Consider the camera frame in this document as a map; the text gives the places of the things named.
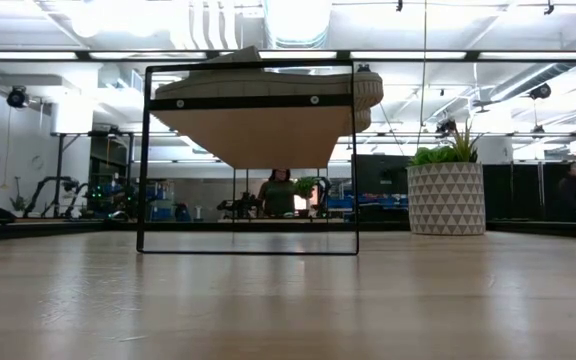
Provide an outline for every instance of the potted plant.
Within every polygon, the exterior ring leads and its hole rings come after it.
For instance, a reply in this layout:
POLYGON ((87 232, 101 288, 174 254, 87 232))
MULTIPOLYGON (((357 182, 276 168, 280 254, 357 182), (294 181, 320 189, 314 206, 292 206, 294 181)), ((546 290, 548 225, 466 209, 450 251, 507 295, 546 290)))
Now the potted plant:
POLYGON ((419 148, 408 167, 410 228, 416 234, 480 235, 486 230, 479 137, 454 129, 449 146, 419 148))
POLYGON ((12 205, 13 214, 17 217, 22 217, 26 206, 28 206, 26 199, 21 197, 19 192, 19 176, 15 176, 15 182, 17 183, 17 196, 10 198, 10 204, 12 205))
POLYGON ((302 177, 295 183, 295 195, 306 200, 306 210, 299 210, 299 217, 308 217, 310 213, 310 198, 312 198, 315 185, 317 185, 317 178, 312 176, 302 177))

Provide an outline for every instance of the person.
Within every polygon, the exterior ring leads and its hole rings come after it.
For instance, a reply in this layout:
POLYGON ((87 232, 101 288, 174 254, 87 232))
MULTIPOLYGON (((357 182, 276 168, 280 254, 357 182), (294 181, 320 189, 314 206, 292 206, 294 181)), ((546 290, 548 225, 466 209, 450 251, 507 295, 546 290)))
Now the person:
POLYGON ((264 214, 282 217, 295 212, 295 184, 290 180, 290 169, 273 169, 268 181, 261 185, 259 200, 264 214))
POLYGON ((559 181, 559 206, 562 220, 576 219, 576 162, 570 165, 566 177, 559 181))

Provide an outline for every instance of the planter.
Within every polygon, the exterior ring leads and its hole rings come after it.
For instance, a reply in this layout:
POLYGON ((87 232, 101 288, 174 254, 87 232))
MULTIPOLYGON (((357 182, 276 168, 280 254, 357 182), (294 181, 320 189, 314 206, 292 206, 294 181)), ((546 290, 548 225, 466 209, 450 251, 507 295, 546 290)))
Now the planter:
POLYGON ((410 229, 415 234, 481 235, 486 231, 481 164, 409 167, 408 203, 410 229))

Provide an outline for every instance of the white wall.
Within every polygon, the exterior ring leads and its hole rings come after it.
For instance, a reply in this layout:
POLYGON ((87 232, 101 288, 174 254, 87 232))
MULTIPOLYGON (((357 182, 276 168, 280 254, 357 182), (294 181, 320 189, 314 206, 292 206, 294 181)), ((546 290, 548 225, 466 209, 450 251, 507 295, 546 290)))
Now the white wall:
MULTIPOLYGON (((50 136, 50 127, 49 116, 43 117, 40 126, 38 111, 11 109, 0 96, 0 207, 12 210, 9 198, 17 194, 15 176, 21 178, 21 196, 30 198, 37 182, 55 173, 57 139, 50 136), (39 161, 33 163, 35 157, 39 157, 39 161)), ((43 209, 53 195, 54 185, 46 186, 37 201, 37 209, 43 209)))

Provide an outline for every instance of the monitor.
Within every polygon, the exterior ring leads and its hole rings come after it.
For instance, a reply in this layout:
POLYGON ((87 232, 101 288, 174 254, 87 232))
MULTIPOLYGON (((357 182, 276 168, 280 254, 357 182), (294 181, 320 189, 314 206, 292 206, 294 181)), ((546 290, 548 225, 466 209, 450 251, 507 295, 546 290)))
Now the monitor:
POLYGON ((357 167, 359 194, 407 194, 408 156, 357 155, 352 166, 357 167))

